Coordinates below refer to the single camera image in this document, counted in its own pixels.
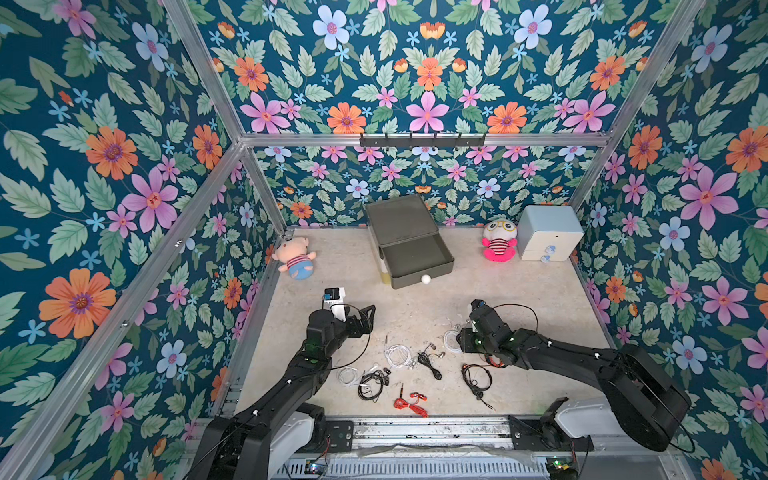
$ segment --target black cable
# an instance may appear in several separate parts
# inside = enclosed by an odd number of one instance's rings
[[[440,370],[437,370],[435,367],[432,366],[432,362],[429,361],[429,355],[427,355],[426,352],[419,352],[419,356],[417,357],[417,360],[423,366],[432,370],[432,374],[436,380],[442,380],[442,373],[440,373]]]
[[[472,379],[472,374],[469,372],[469,370],[475,367],[482,369],[482,371],[485,372],[485,374],[488,376],[488,386],[479,387],[478,381]],[[491,410],[496,411],[495,408],[490,406],[485,400],[482,399],[483,392],[490,389],[491,385],[493,385],[493,377],[491,376],[491,373],[488,371],[488,369],[476,363],[471,365],[462,365],[462,378],[464,379],[464,383],[467,385],[467,387],[469,387],[469,389],[472,391],[472,395],[474,395],[477,400],[483,402],[483,404]]]

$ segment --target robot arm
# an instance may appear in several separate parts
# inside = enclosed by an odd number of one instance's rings
[[[463,352],[487,353],[508,365],[547,370],[601,390],[624,432],[647,449],[665,450],[690,409],[690,397],[639,346],[593,349],[529,329],[513,332],[482,300],[472,308],[472,328],[458,335]]]

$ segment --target pink plush toy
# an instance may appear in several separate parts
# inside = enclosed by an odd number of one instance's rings
[[[518,228],[511,220],[500,218],[485,226],[482,246],[485,258],[492,262],[506,262],[515,256]]]

